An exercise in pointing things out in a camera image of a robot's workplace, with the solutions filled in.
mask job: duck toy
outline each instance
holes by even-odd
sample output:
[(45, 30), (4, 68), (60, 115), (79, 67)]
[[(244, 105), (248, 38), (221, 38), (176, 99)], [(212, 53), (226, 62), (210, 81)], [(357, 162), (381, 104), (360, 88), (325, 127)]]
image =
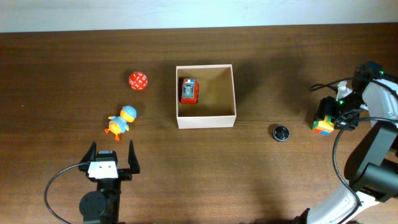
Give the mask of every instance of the duck toy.
[(137, 111), (132, 106), (123, 106), (120, 111), (120, 116), (110, 116), (108, 119), (109, 128), (105, 129), (105, 133), (108, 134), (112, 132), (114, 134), (114, 139), (120, 141), (118, 134), (125, 133), (129, 131), (128, 123), (133, 122), (137, 118)]

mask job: brown tabletop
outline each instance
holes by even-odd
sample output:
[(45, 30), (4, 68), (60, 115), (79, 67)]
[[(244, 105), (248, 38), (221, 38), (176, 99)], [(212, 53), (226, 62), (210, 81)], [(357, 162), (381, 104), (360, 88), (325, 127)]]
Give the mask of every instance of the brown tabletop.
[[(311, 120), (330, 90), (316, 83), (353, 76), (374, 60), (398, 74), (398, 24), (269, 26), (0, 34), (0, 222), (57, 223), (43, 191), (93, 141), (127, 167), (134, 141), (141, 174), (122, 183), (126, 223), (250, 223), (293, 219), (339, 186), (331, 163), (337, 132), (314, 133)], [(178, 129), (177, 65), (232, 64), (233, 128)], [(130, 89), (132, 71), (147, 74)], [(108, 116), (132, 105), (138, 118), (116, 142)], [(288, 127), (287, 142), (270, 135)], [(344, 134), (338, 164), (370, 128)], [(80, 199), (96, 185), (77, 169), (51, 185), (49, 203), (81, 223)], [(364, 223), (396, 223), (398, 202), (369, 208)]]

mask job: white box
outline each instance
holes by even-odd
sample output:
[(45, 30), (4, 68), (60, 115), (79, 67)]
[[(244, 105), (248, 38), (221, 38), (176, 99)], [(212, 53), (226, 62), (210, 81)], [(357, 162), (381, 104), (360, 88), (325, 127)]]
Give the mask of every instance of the white box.
[[(198, 103), (180, 103), (184, 78), (198, 80)], [(194, 65), (176, 68), (176, 107), (178, 128), (228, 128), (236, 119), (232, 65)]]

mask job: toy car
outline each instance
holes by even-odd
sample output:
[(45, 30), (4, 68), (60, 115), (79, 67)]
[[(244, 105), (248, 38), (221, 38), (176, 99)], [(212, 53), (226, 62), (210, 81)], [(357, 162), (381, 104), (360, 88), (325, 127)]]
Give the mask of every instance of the toy car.
[(184, 78), (182, 81), (181, 103), (194, 105), (198, 103), (199, 83), (192, 78)]

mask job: red ball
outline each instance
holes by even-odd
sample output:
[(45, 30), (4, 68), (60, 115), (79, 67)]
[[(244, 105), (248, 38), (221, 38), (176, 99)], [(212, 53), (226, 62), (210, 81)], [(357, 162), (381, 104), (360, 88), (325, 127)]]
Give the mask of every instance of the red ball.
[(133, 72), (129, 77), (129, 84), (133, 90), (143, 90), (148, 86), (148, 78), (144, 72)]

